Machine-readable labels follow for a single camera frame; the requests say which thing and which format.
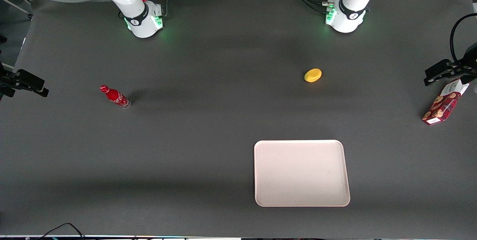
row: plastic tray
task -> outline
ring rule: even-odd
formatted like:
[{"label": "plastic tray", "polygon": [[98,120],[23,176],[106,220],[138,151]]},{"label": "plastic tray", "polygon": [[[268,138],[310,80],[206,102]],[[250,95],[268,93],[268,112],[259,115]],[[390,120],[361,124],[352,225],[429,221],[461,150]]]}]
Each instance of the plastic tray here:
[{"label": "plastic tray", "polygon": [[259,141],[255,201],[260,206],[346,206],[344,150],[337,140]]}]

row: lemon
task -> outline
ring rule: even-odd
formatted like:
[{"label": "lemon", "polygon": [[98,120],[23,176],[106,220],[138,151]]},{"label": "lemon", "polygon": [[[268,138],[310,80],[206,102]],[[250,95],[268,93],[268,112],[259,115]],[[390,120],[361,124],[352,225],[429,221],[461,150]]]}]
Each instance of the lemon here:
[{"label": "lemon", "polygon": [[315,82],[322,76],[322,71],[320,69],[311,69],[305,73],[305,81]]}]

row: red cookie box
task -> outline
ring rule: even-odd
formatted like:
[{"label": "red cookie box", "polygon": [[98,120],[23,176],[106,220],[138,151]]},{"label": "red cookie box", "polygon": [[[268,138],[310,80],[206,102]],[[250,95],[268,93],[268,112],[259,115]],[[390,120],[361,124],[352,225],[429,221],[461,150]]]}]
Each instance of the red cookie box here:
[{"label": "red cookie box", "polygon": [[460,79],[448,82],[442,89],[441,94],[434,100],[429,111],[422,118],[424,123],[431,126],[446,121],[457,104],[457,100],[459,100],[468,86],[468,83],[462,84]]}]

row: dark gray tablecloth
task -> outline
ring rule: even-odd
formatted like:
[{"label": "dark gray tablecloth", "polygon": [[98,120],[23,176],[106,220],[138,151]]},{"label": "dark gray tablecloth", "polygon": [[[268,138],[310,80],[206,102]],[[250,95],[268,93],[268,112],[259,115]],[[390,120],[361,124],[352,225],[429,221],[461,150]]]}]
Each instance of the dark gray tablecloth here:
[{"label": "dark gray tablecloth", "polygon": [[[299,0],[171,0],[144,40],[113,3],[32,4],[16,68],[50,94],[0,104],[0,233],[477,237],[477,95],[420,120],[444,84],[425,87],[424,70],[450,58],[471,0],[371,0],[351,34]],[[458,29],[458,56],[476,28]],[[304,82],[314,67],[322,79]],[[341,141],[349,206],[258,206],[253,146],[274,139]]]}]

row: red bottle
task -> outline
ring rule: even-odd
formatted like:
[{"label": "red bottle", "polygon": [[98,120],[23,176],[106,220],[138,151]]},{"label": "red bottle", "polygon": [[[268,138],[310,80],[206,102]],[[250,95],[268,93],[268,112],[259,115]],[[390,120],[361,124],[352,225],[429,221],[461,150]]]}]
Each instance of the red bottle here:
[{"label": "red bottle", "polygon": [[129,108],[131,106],[131,101],[129,101],[123,94],[121,94],[116,89],[111,89],[106,85],[101,85],[101,92],[105,93],[110,101],[114,104],[121,106],[123,109]]}]

